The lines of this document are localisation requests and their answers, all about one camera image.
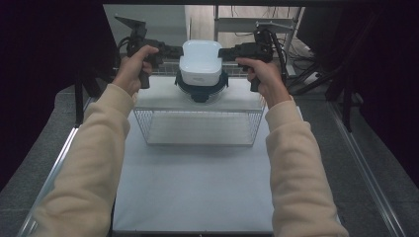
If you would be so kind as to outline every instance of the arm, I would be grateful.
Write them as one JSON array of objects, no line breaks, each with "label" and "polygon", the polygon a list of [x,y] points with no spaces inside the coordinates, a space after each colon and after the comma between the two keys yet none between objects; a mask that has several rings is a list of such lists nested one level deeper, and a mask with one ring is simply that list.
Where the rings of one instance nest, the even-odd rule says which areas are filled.
[{"label": "arm", "polygon": [[308,122],[303,121],[274,64],[239,58],[268,108],[266,139],[271,163],[274,234],[280,236],[348,236],[336,220],[336,206],[321,155]]},{"label": "arm", "polygon": [[113,84],[89,106],[53,190],[35,210],[35,236],[106,236],[129,131],[132,95],[140,88],[141,65],[156,48],[144,47],[125,59]]}]

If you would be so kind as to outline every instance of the floor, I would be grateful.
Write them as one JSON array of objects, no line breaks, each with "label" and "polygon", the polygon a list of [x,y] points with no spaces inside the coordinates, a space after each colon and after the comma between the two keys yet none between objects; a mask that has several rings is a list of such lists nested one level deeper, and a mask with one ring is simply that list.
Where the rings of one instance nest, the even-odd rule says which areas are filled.
[{"label": "floor", "polygon": [[[229,17],[286,17],[288,8],[220,7],[219,15]],[[212,40],[213,7],[193,6],[192,39]],[[224,47],[233,46],[252,37],[220,34]],[[298,39],[293,40],[292,52],[311,56]],[[323,97],[324,87],[295,97],[303,117],[309,121],[318,140],[323,164],[338,207],[342,224],[352,236],[391,236],[381,212],[366,186],[362,172],[338,129],[330,104]],[[380,188],[398,216],[405,236],[419,236],[419,191],[410,181],[397,160],[369,128],[358,108],[352,108],[353,136],[366,157]],[[0,194],[0,233],[16,236],[22,226],[50,168],[53,166],[75,121],[74,90],[67,88],[57,94],[55,109],[27,158]]]}]

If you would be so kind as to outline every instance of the sweater sleeve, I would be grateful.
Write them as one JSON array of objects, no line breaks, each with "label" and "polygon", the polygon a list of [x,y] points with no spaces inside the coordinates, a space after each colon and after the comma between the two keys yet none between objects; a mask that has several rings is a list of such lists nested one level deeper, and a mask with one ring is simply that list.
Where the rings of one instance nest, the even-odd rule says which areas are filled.
[{"label": "sweater sleeve", "polygon": [[53,190],[35,210],[35,236],[106,236],[132,107],[132,98],[112,84],[89,106]]},{"label": "sweater sleeve", "polygon": [[294,101],[273,106],[266,120],[275,236],[348,236],[336,220],[317,141]]}]

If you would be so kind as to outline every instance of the hand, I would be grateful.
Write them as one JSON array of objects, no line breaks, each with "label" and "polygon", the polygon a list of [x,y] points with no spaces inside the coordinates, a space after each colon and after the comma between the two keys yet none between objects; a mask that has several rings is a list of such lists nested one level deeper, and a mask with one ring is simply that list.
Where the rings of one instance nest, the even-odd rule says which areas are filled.
[{"label": "hand", "polygon": [[112,83],[123,88],[130,96],[138,92],[139,88],[141,88],[141,82],[138,78],[141,69],[149,75],[152,73],[151,64],[143,60],[148,54],[156,52],[158,52],[158,48],[146,45],[132,57],[124,57],[117,77]]},{"label": "hand", "polygon": [[292,98],[281,79],[281,73],[274,63],[265,63],[261,60],[237,57],[236,62],[249,66],[247,80],[252,81],[257,76],[261,81],[259,93],[265,98],[268,108],[290,101]]}]

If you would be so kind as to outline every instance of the black base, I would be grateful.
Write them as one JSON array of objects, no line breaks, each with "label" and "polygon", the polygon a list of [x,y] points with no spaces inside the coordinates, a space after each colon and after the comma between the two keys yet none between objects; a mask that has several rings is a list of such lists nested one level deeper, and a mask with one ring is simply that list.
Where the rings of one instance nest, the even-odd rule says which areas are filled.
[{"label": "black base", "polygon": [[178,85],[182,91],[191,95],[192,100],[197,103],[205,103],[210,95],[221,92],[224,87],[228,87],[228,74],[224,71],[219,75],[218,83],[214,86],[191,86],[184,82],[181,71],[176,74],[175,85]]}]

